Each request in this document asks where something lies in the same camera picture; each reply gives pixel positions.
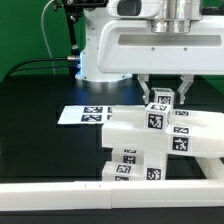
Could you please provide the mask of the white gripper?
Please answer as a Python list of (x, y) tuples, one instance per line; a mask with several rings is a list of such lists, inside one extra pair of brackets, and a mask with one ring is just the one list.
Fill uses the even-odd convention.
[(110, 0), (107, 12), (98, 67), (139, 74), (145, 104), (148, 74), (182, 75), (181, 104), (193, 75), (224, 75), (224, 9), (203, 10), (201, 0)]

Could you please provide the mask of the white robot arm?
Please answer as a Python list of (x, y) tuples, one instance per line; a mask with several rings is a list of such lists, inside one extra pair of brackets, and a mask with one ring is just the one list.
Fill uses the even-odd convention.
[(103, 73), (183, 77), (224, 75), (224, 16), (203, 15), (201, 0), (110, 0), (97, 66)]

